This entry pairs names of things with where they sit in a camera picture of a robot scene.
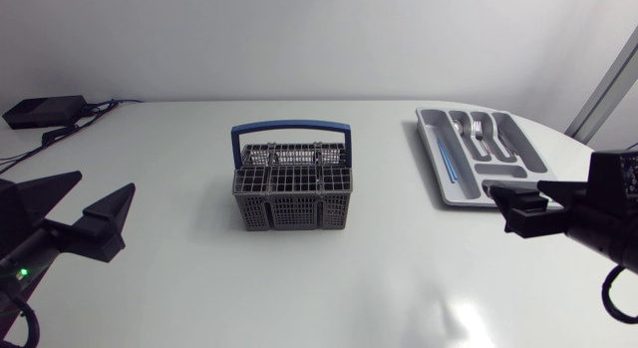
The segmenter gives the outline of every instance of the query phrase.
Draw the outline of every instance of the table surface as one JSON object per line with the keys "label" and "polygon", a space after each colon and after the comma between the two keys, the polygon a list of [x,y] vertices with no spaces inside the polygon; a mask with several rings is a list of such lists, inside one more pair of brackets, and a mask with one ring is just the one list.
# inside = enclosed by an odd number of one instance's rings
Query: table surface
{"label": "table surface", "polygon": [[[2,175],[80,170],[49,214],[81,210],[134,182],[109,264],[63,254],[30,299],[42,347],[636,346],[604,311],[613,263],[564,235],[503,233],[491,208],[445,206],[417,132],[417,107],[444,102],[212,102],[122,105]],[[350,124],[354,191],[346,229],[247,232],[231,193],[230,128],[279,119]],[[516,117],[558,179],[586,180],[586,146]],[[0,156],[46,129],[0,129]],[[278,131],[243,143],[341,141]],[[613,296],[638,306],[638,279]],[[24,342],[25,324],[7,339]]]}

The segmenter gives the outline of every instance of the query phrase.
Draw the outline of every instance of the cutlery tray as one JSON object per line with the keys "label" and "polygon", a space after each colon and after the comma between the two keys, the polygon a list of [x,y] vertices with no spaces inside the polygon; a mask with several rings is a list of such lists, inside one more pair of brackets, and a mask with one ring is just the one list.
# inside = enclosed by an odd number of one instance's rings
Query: cutlery tray
{"label": "cutlery tray", "polygon": [[[486,193],[492,184],[536,188],[541,179],[555,179],[541,154],[507,112],[418,108],[417,118],[419,134],[446,204],[496,207]],[[463,127],[463,134],[455,127],[455,121]],[[481,122],[482,141],[489,154],[477,139],[475,121]],[[443,152],[457,179],[449,173]]]}

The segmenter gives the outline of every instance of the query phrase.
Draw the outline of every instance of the fork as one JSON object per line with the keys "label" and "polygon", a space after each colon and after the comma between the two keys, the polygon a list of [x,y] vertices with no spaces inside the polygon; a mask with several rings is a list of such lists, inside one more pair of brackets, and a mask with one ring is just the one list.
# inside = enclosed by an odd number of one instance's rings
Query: fork
{"label": "fork", "polygon": [[485,152],[488,155],[491,155],[491,151],[489,150],[485,142],[482,140],[482,122],[479,120],[475,120],[475,136],[477,137],[478,142],[483,147]]}

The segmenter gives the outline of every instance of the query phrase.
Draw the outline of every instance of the gray plastic basket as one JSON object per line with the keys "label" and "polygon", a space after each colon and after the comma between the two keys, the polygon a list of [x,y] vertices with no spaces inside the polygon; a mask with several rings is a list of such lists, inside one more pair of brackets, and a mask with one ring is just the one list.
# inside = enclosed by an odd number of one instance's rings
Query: gray plastic basket
{"label": "gray plastic basket", "polygon": [[[239,136],[266,130],[343,133],[344,144],[260,144],[239,151]],[[350,126],[273,121],[232,128],[233,194],[247,230],[340,229],[352,192]]]}

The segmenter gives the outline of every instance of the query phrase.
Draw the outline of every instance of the spoon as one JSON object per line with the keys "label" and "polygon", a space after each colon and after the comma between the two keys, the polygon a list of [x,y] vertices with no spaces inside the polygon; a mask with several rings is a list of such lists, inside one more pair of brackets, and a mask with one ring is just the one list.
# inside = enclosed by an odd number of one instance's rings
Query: spoon
{"label": "spoon", "polygon": [[459,135],[463,135],[463,124],[461,124],[461,122],[459,120],[452,120],[452,123],[455,125],[455,128],[457,129],[457,133],[459,133]]}

